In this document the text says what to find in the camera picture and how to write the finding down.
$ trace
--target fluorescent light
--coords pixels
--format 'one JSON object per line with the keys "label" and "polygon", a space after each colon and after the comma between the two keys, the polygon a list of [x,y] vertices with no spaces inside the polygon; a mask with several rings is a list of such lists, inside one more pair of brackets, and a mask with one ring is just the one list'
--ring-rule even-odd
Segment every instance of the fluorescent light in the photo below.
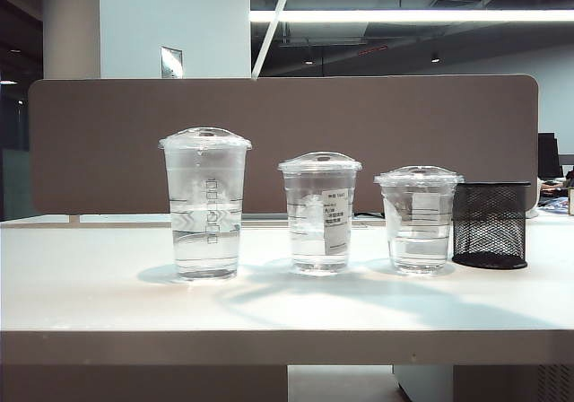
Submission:
{"label": "fluorescent light", "polygon": [[[270,22],[274,12],[251,11],[252,22]],[[281,22],[574,22],[574,10],[289,10]]]}

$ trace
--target floor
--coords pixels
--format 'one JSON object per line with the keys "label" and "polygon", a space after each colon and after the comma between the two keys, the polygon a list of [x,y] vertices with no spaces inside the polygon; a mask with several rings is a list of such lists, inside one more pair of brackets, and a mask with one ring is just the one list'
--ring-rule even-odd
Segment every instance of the floor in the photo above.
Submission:
{"label": "floor", "polygon": [[289,366],[289,402],[406,402],[391,366]]}

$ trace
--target sticker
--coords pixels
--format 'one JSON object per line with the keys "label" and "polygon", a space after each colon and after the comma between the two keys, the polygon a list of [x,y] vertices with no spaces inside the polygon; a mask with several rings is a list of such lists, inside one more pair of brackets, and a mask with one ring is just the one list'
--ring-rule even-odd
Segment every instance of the sticker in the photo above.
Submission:
{"label": "sticker", "polygon": [[418,232],[438,232],[440,225],[440,193],[413,193],[411,225]]}
{"label": "sticker", "polygon": [[341,254],[348,248],[349,189],[323,191],[325,254]]}

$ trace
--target black mesh pencil holder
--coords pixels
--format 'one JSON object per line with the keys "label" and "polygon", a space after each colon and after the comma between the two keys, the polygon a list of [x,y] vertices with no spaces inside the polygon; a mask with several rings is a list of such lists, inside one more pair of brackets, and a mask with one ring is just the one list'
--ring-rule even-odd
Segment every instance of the black mesh pencil holder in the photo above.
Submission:
{"label": "black mesh pencil holder", "polygon": [[530,182],[457,185],[452,261],[486,269],[526,267],[526,188]]}

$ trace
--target air vent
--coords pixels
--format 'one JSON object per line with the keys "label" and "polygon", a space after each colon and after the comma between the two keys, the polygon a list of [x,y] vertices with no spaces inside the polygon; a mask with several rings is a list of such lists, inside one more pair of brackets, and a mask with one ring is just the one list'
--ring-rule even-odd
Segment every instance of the air vent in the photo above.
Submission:
{"label": "air vent", "polygon": [[538,366],[537,402],[571,402],[574,368],[566,364]]}

